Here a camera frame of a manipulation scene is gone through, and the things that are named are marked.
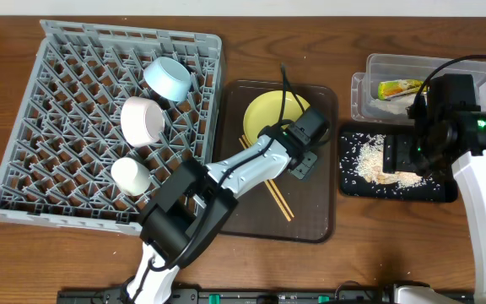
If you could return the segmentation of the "rice food waste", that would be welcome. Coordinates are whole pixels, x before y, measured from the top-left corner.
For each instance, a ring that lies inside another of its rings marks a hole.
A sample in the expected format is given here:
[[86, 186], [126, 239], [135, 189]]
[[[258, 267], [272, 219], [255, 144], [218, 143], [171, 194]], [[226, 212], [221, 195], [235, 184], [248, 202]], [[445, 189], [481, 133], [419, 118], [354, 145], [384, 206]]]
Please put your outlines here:
[[385, 173], [382, 168], [384, 140], [385, 137], [380, 138], [379, 143], [367, 143], [360, 150], [362, 158], [359, 159], [357, 171], [367, 182], [378, 184], [398, 182], [401, 186], [412, 187], [418, 186], [422, 179], [429, 179], [408, 172]]

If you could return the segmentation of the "green orange snack wrapper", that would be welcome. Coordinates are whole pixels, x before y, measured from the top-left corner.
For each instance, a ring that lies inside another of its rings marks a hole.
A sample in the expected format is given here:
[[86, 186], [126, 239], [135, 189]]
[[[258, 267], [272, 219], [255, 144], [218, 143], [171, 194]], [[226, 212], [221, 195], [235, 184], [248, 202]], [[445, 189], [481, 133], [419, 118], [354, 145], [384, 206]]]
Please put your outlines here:
[[390, 100], [391, 98], [417, 93], [423, 81], [416, 79], [398, 79], [380, 82], [378, 85], [378, 99]]

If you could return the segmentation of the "light blue bowl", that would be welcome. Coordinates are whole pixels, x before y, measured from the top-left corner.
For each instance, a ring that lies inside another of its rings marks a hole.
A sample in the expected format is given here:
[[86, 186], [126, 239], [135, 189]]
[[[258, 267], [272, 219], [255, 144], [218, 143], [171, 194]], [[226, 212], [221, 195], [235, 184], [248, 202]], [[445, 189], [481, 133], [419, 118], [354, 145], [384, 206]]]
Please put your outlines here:
[[192, 85], [186, 67], [169, 57], [155, 59], [144, 69], [143, 78], [158, 95], [176, 102], [186, 100]]

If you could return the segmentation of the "white plastic cup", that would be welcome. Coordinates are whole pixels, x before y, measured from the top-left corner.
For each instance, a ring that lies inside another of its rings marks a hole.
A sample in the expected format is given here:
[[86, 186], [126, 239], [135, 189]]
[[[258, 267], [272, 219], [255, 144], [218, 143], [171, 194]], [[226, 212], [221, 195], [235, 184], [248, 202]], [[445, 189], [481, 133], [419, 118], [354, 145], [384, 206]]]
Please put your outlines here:
[[123, 157], [111, 167], [111, 176], [118, 188], [128, 196], [145, 193], [151, 181], [149, 170], [132, 158]]

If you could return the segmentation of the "white napkin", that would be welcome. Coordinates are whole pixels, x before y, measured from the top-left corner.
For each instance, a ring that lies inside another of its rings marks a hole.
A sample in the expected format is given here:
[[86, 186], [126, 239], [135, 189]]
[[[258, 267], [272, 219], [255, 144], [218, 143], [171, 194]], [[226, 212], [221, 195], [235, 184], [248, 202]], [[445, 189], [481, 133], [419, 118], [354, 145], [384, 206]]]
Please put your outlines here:
[[369, 107], [375, 112], [374, 116], [381, 120], [410, 122], [407, 108], [412, 104], [412, 101], [372, 100], [369, 103]]

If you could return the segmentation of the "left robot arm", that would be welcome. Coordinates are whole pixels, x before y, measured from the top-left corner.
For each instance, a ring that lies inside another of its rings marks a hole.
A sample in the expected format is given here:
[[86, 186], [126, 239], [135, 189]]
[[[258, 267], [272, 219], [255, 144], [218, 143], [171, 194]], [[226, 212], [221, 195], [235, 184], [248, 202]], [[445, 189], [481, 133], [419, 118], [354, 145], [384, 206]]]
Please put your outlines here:
[[307, 108], [294, 121], [280, 118], [260, 132], [249, 148], [206, 165], [190, 159], [180, 164], [141, 209], [143, 256], [138, 271], [123, 288], [124, 303], [164, 303], [180, 269], [202, 254], [238, 204], [256, 185], [284, 171], [297, 171], [312, 150], [323, 145], [331, 123]]

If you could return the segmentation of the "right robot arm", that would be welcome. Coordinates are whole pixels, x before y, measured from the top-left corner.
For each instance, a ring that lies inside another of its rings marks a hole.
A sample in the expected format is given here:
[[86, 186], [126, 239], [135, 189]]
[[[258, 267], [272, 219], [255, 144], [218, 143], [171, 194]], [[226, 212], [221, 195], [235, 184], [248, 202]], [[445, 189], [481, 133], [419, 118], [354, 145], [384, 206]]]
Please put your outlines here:
[[452, 177], [467, 214], [475, 263], [476, 303], [486, 303], [486, 112], [476, 102], [473, 77], [443, 74], [424, 81], [408, 109], [414, 134], [384, 143], [386, 173]]

